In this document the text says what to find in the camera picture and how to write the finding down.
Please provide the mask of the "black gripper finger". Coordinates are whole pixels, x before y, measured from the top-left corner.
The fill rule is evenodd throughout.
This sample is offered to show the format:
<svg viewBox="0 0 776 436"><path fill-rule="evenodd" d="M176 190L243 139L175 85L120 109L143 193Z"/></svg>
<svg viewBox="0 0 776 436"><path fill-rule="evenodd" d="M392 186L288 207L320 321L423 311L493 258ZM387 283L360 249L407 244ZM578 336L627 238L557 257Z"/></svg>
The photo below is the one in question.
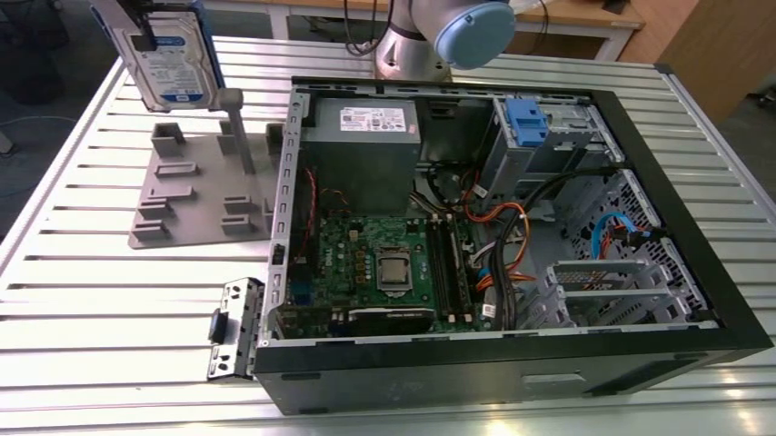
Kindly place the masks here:
<svg viewBox="0 0 776 436"><path fill-rule="evenodd" d="M128 1L128 16L140 31L140 35L132 37L132 44L135 49L140 52L149 52L155 50L155 35L149 23L151 12L152 1Z"/></svg>

